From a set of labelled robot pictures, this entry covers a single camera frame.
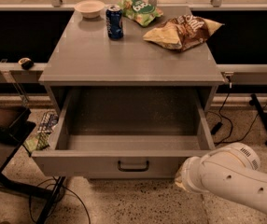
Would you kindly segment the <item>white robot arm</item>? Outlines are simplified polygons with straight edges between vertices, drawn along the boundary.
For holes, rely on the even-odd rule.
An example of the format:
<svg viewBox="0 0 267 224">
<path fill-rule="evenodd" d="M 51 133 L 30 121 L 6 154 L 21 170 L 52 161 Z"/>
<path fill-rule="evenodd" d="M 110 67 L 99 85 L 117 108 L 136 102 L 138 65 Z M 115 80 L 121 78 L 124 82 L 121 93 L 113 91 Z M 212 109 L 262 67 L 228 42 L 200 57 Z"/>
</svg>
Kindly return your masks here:
<svg viewBox="0 0 267 224">
<path fill-rule="evenodd" d="M 202 157 L 187 158 L 175 183 L 190 193 L 214 195 L 267 215 L 267 174 L 259 172 L 260 158 L 243 143 L 231 143 Z"/>
</svg>

